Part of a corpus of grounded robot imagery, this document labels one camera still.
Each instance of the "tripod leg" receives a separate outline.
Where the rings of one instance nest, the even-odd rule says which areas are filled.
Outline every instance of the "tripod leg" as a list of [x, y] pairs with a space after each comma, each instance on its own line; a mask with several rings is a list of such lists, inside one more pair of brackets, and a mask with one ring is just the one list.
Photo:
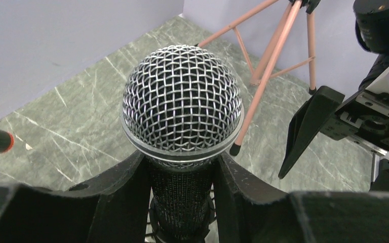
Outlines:
[[247, 115], [244, 119], [244, 123], [242, 124], [241, 131], [239, 132], [239, 135], [236, 138], [235, 143], [230, 148], [230, 154], [233, 156], [237, 155], [241, 149], [242, 141], [248, 131], [248, 127], [250, 126], [251, 120], [253, 119], [254, 113], [256, 112], [256, 108], [260, 103], [264, 89], [266, 88], [266, 84], [269, 81], [269, 77], [272, 74], [275, 64], [278, 61], [278, 57], [284, 47], [284, 43], [290, 33], [291, 27], [293, 26], [294, 20], [296, 19], [297, 13], [299, 12], [301, 5], [302, 5], [302, 0], [297, 0], [290, 10], [288, 19], [284, 25], [283, 33], [278, 39], [277, 46], [275, 47], [274, 52], [272, 53], [272, 56], [270, 58], [270, 61], [266, 66], [266, 70], [260, 81], [259, 87], [257, 88], [257, 91], [253, 97], [253, 101], [251, 102], [251, 105], [248, 108]]
[[316, 72], [315, 72], [315, 16], [314, 12], [306, 15], [308, 23], [308, 54], [313, 59], [309, 62], [309, 94], [313, 95], [316, 91]]
[[241, 47], [242, 54], [244, 55], [245, 61], [248, 64], [248, 67], [250, 68], [251, 74], [253, 74], [253, 65], [251, 64], [250, 56], [248, 55], [247, 49], [245, 48], [244, 42], [242, 41], [241, 34], [239, 33], [238, 28], [234, 28], [235, 35], [238, 39], [239, 46]]
[[212, 34], [212, 36], [206, 38], [204, 41], [202, 41], [201, 43], [197, 44], [197, 46], [198, 47], [206, 46], [209, 42], [219, 38], [223, 34], [227, 33], [229, 30], [235, 28], [236, 26], [238, 26], [239, 24], [241, 24], [245, 20], [253, 17], [254, 15], [259, 13], [263, 9], [269, 7], [270, 5], [272, 5], [272, 4], [276, 3], [276, 2], [278, 2], [278, 0], [266, 0], [266, 1], [262, 2], [261, 4], [257, 5], [256, 7], [251, 9], [250, 11], [246, 12], [243, 16], [239, 17], [237, 20], [235, 20], [234, 22], [232, 22], [228, 26], [222, 28], [218, 32]]
[[291, 3], [288, 4], [286, 10], [284, 11], [283, 16], [281, 17], [281, 20], [278, 23], [277, 29], [275, 30], [274, 34], [272, 35], [272, 38], [270, 39], [269, 44], [267, 45], [266, 49], [264, 50], [263, 56], [261, 57], [261, 59], [259, 61], [259, 64], [257, 65], [256, 69], [254, 70], [253, 76], [251, 77], [251, 84], [252, 85], [259, 85], [260, 76], [264, 72], [264, 69], [266, 68], [267, 63], [270, 60], [272, 52], [274, 51], [274, 48], [278, 43], [278, 38], [280, 37], [280, 34], [283, 32], [284, 24], [286, 23], [286, 20], [288, 18], [289, 13], [290, 13], [290, 9], [291, 9]]

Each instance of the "rubber foot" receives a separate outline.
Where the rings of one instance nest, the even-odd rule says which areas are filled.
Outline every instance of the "rubber foot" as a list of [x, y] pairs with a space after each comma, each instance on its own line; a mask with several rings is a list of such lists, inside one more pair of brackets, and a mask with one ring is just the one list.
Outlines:
[[233, 144], [232, 147], [230, 147], [229, 153], [230, 153], [232, 156], [236, 156], [236, 155], [239, 154], [239, 151], [241, 151], [241, 146], [240, 146], [240, 145], [237, 145], [237, 144]]
[[310, 95], [314, 95], [315, 93], [317, 92], [317, 87], [315, 88], [315, 89], [309, 89], [309, 91], [308, 91], [308, 93], [310, 94]]

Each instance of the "black clamp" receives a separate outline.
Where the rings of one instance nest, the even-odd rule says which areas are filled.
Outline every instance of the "black clamp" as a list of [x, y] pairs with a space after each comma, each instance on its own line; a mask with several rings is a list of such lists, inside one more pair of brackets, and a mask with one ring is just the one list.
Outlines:
[[[289, 0], [291, 4], [294, 4], [297, 0]], [[302, 0], [301, 8], [306, 7], [306, 13], [312, 14], [314, 9], [318, 6], [321, 0]]]
[[278, 177], [283, 179], [326, 122], [342, 104], [344, 94], [321, 86], [294, 114], [289, 124], [286, 155]]

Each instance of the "black microphone handle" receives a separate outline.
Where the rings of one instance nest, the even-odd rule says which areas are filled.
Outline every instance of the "black microphone handle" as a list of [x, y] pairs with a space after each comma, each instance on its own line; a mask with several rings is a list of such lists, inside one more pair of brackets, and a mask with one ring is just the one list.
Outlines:
[[151, 226], [159, 231], [159, 238], [165, 238], [164, 242], [202, 242], [208, 233], [214, 218], [212, 212], [211, 219], [214, 208], [210, 198], [214, 162], [211, 158], [186, 164], [149, 159]]

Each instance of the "metal bracket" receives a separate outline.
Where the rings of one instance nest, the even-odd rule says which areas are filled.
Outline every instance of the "metal bracket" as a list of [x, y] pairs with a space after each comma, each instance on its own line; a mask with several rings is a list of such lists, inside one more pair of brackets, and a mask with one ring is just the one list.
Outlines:
[[[291, 4], [294, 4], [297, 0], [289, 0]], [[312, 14], [314, 9], [318, 6], [321, 0], [302, 0], [301, 8], [306, 7], [306, 13]]]
[[366, 91], [357, 96], [356, 102], [389, 117], [389, 105], [381, 102], [375, 96]]
[[372, 154], [372, 171], [371, 171], [371, 184], [375, 182], [380, 171], [389, 169], [389, 156], [378, 155], [377, 153]]
[[377, 153], [379, 156], [385, 156], [388, 153], [387, 150], [380, 148], [380, 147], [376, 146], [375, 144], [373, 144], [369, 141], [366, 141], [366, 140], [364, 140], [356, 135], [348, 136], [347, 139], [358, 144], [362, 148], [365, 148], [367, 150], [370, 150], [371, 152]]

